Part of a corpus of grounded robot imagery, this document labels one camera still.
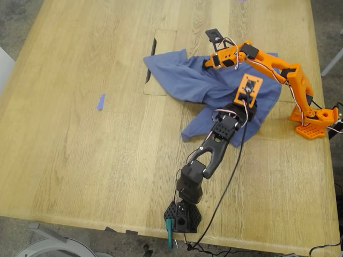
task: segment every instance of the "black bracket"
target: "black bracket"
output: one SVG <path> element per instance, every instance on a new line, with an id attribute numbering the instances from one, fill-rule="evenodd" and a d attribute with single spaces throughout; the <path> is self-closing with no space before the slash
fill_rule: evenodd
<path id="1" fill-rule="evenodd" d="M 335 108 L 335 107 L 337 107 L 338 108 L 338 115 L 339 115 L 339 120 L 340 121 L 342 121 L 342 115 L 343 115 L 343 106 L 341 106 L 341 104 L 340 103 L 337 103 L 337 105 L 335 105 L 334 107 L 333 107 L 333 109 Z M 336 125 L 334 126 L 334 127 L 332 127 L 333 129 L 335 129 L 335 130 L 337 130 L 337 131 L 341 131 L 341 130 L 343 130 L 343 123 L 342 122 L 337 122 L 336 123 Z M 329 131 L 329 139 L 332 139 L 338 132 L 337 131 L 335 131 L 335 130 L 330 130 Z"/>
<path id="2" fill-rule="evenodd" d="M 174 220 L 173 232 L 176 233 L 197 233 L 198 225 L 202 220 L 197 206 L 185 201 L 178 202 L 177 204 L 172 201 L 163 217 L 165 221 L 168 218 Z"/>
<path id="3" fill-rule="evenodd" d="M 208 36 L 208 38 L 210 39 L 210 42 L 213 44 L 214 51 L 216 51 L 216 52 L 218 51 L 216 44 L 218 44 L 220 42 L 223 42 L 224 49 L 228 48 L 226 43 L 234 45 L 232 42 L 226 40 L 216 28 L 209 29 L 209 30 L 205 31 L 205 33 Z"/>

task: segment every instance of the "green clip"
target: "green clip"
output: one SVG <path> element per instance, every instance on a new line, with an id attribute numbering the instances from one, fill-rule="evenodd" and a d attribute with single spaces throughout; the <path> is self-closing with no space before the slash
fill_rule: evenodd
<path id="1" fill-rule="evenodd" d="M 168 248 L 173 248 L 173 228 L 174 228 L 174 219 L 168 218 L 166 220 L 166 227 L 168 231 Z"/>

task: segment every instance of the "orange robot base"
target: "orange robot base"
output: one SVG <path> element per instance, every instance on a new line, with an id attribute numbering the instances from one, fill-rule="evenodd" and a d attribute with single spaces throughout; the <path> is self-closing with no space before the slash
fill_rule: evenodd
<path id="1" fill-rule="evenodd" d="M 314 118 L 304 117 L 304 126 L 299 125 L 295 127 L 295 132 L 307 139 L 320 138 L 325 135 L 325 130 L 331 126 L 338 119 L 338 109 L 322 109 L 315 110 Z M 302 122 L 301 112 L 295 106 L 290 115 L 290 119 L 294 122 Z"/>

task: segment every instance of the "chair leg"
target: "chair leg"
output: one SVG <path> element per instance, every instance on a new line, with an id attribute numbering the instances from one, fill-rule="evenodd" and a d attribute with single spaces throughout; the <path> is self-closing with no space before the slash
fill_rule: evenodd
<path id="1" fill-rule="evenodd" d="M 327 65 L 327 67 L 321 72 L 321 76 L 324 77 L 327 73 L 334 67 L 334 65 L 339 61 L 343 56 L 343 48 L 338 52 L 338 54 L 332 59 L 332 61 Z"/>

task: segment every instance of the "blue tape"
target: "blue tape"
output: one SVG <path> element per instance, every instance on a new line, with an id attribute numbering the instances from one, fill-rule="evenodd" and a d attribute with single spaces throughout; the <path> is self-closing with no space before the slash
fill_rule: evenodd
<path id="1" fill-rule="evenodd" d="M 98 106 L 96 107 L 98 111 L 102 110 L 104 100 L 105 100 L 105 94 L 102 94 L 102 96 L 100 97 Z"/>

